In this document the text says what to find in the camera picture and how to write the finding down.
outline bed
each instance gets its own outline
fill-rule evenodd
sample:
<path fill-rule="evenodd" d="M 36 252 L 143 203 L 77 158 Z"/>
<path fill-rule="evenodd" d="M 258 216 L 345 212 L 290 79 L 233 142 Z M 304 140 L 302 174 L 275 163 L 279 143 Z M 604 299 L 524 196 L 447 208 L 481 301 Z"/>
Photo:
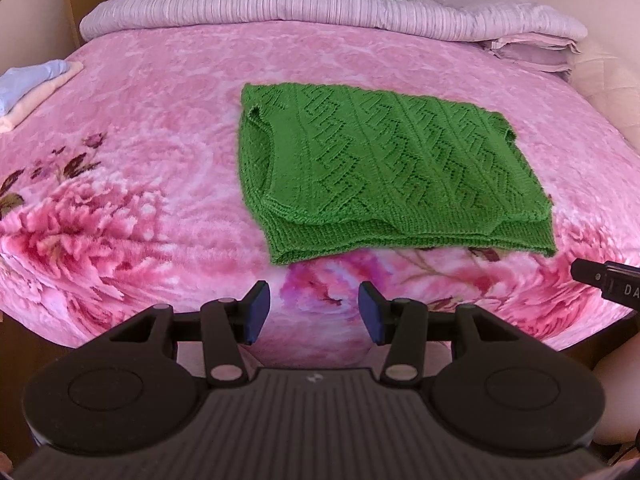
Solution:
<path fill-rule="evenodd" d="M 261 19 L 240 6 L 239 18 L 221 11 L 214 20 L 208 12 L 238 0 L 212 1 L 103 4 L 83 22 L 91 41 L 70 57 L 85 69 L 0 138 L 5 313 L 75 347 L 152 304 L 193 311 L 266 280 L 271 313 L 250 352 L 264 365 L 297 367 L 350 366 L 366 355 L 356 305 L 366 280 L 433 310 L 473 302 L 555 349 L 628 314 L 573 282 L 570 264 L 640 264 L 638 154 L 565 81 L 462 36 L 382 30 L 406 22 L 273 19 L 267 4 Z M 262 2 L 284 12 L 274 1 Z M 501 112 L 552 200 L 558 253 L 362 248 L 270 264 L 238 180 L 239 98 L 247 82 L 283 81 Z"/>

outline flower leaf print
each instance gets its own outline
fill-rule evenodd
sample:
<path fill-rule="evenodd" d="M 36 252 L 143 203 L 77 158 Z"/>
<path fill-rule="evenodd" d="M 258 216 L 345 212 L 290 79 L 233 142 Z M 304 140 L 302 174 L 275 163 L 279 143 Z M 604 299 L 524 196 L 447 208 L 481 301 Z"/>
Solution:
<path fill-rule="evenodd" d="M 9 175 L 4 180 L 4 182 L 2 183 L 2 186 L 0 186 L 0 196 L 4 195 L 7 191 L 9 191 L 11 189 L 11 186 L 15 184 L 16 180 L 18 180 L 18 178 L 20 178 L 21 174 L 23 173 L 24 173 L 24 170 L 14 171 L 11 175 Z"/>
<path fill-rule="evenodd" d="M 86 153 L 81 153 L 78 156 L 72 158 L 65 166 L 65 169 L 62 170 L 62 175 L 67 178 L 73 178 L 74 173 L 78 170 L 78 168 L 82 165 L 84 158 L 86 157 Z"/>
<path fill-rule="evenodd" d="M 102 143 L 105 141 L 106 138 L 107 138 L 107 132 L 102 132 L 101 134 L 94 134 L 86 137 L 82 141 L 82 143 L 88 148 L 93 148 L 94 150 L 97 150 L 98 148 L 100 148 L 100 146 L 102 146 Z"/>
<path fill-rule="evenodd" d="M 494 249 L 478 249 L 476 247 L 469 247 L 469 251 L 473 256 L 487 260 L 488 262 L 499 262 L 500 254 Z"/>
<path fill-rule="evenodd" d="M 92 162 L 91 164 L 85 164 L 84 166 L 80 166 L 79 168 L 74 170 L 72 173 L 70 173 L 68 177 L 73 178 L 75 176 L 78 176 L 79 174 L 84 173 L 85 171 L 91 171 L 97 168 L 98 166 L 100 166 L 100 162 Z"/>
<path fill-rule="evenodd" d="M 453 310 L 453 308 L 458 306 L 461 302 L 462 298 L 444 298 L 442 300 L 431 301 L 431 303 L 427 304 L 427 309 L 429 309 L 430 312 L 438 310 Z"/>
<path fill-rule="evenodd" d="M 17 193 L 9 193 L 0 198 L 0 220 L 7 216 L 13 209 L 24 204 L 24 199 Z"/>

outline folded peach cloth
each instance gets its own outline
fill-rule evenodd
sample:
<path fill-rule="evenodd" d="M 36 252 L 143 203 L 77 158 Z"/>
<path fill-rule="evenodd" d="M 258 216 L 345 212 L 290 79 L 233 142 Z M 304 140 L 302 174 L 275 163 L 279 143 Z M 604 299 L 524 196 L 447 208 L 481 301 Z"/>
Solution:
<path fill-rule="evenodd" d="M 53 92 L 66 84 L 84 68 L 79 61 L 71 61 L 69 65 L 71 65 L 69 70 L 56 78 L 36 86 L 36 88 L 20 99 L 7 115 L 0 117 L 0 134 L 5 134 L 13 130 L 18 124 L 25 120 L 31 112 L 46 101 Z"/>
<path fill-rule="evenodd" d="M 9 457 L 0 452 L 0 472 L 9 474 L 13 468 L 14 465 L 12 464 L 11 460 L 9 460 Z"/>

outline pink peony print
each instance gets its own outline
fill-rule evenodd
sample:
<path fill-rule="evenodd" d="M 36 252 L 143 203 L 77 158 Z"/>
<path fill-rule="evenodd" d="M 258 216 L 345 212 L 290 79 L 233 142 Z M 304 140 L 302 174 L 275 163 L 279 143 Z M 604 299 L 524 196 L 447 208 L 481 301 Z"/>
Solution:
<path fill-rule="evenodd" d="M 38 304 L 94 336 L 158 296 L 174 298 L 158 225 L 163 203 L 154 186 L 95 172 L 12 212 L 0 224 L 0 302 L 10 313 Z"/>
<path fill-rule="evenodd" d="M 398 251 L 407 265 L 396 267 L 396 277 L 402 278 L 393 295 L 402 294 L 404 286 L 405 294 L 434 302 L 439 310 L 475 303 L 538 339 L 558 336 L 600 296 L 595 288 L 574 282 L 572 262 L 626 259 L 606 226 L 568 221 L 561 214 L 554 223 L 560 250 L 553 258 L 496 250 Z M 612 318 L 617 310 L 611 306 Z"/>
<path fill-rule="evenodd" d="M 370 250 L 351 251 L 291 264 L 280 289 L 284 310 L 308 314 L 359 317 L 357 297 L 361 282 L 383 287 L 389 272 Z"/>

